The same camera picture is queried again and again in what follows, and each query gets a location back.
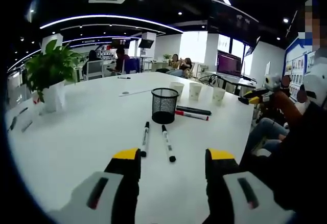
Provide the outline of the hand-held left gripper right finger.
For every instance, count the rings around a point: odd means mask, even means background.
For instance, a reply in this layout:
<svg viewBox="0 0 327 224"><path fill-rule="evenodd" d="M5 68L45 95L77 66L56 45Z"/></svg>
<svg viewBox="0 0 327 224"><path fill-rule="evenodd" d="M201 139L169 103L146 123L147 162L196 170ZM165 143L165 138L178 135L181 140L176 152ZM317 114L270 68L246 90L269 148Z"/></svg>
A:
<svg viewBox="0 0 327 224"><path fill-rule="evenodd" d="M205 223L287 223L294 212L278 205L272 190L223 150L205 151L209 216Z"/></svg>

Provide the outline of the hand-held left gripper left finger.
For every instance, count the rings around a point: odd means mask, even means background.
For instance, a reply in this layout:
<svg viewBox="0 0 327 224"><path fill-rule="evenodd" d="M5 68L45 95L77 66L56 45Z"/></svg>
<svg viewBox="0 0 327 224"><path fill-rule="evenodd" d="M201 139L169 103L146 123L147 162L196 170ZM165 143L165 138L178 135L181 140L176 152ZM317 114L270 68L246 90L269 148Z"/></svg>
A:
<svg viewBox="0 0 327 224"><path fill-rule="evenodd" d="M140 177L140 149L120 151L104 171L80 183L64 207L48 215L55 223L134 223Z"/></svg>

